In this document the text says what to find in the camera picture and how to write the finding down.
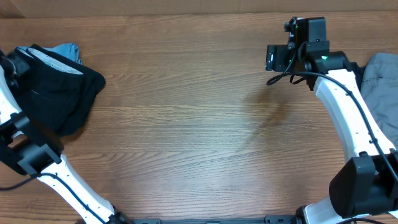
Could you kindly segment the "dark green shorts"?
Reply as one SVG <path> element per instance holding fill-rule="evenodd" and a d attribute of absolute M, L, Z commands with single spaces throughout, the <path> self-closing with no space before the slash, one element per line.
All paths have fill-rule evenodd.
<path fill-rule="evenodd" d="M 96 95 L 104 88 L 102 74 L 39 45 L 18 47 L 15 55 L 30 70 L 10 89 L 29 117 L 59 136 L 68 136 L 84 126 Z"/>

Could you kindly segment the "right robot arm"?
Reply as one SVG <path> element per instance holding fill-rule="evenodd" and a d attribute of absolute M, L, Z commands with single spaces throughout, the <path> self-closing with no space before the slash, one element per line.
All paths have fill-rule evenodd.
<path fill-rule="evenodd" d="M 266 70 L 273 85 L 289 77 L 306 82 L 328 110 L 345 155 L 331 180 L 328 196 L 297 209 L 294 215 L 268 215 L 266 223 L 373 222 L 376 215 L 397 215 L 397 149 L 375 122 L 360 94 L 353 64 L 332 52 L 324 17 L 293 17 L 284 25 L 285 45 L 267 47 Z"/>

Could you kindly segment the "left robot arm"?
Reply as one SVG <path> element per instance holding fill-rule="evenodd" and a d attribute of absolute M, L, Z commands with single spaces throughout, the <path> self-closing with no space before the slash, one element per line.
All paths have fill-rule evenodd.
<path fill-rule="evenodd" d="M 106 81 L 102 74 L 39 45 L 1 55 L 1 161 L 56 191 L 85 223 L 129 223 L 63 153 L 61 137 L 84 124 Z"/>

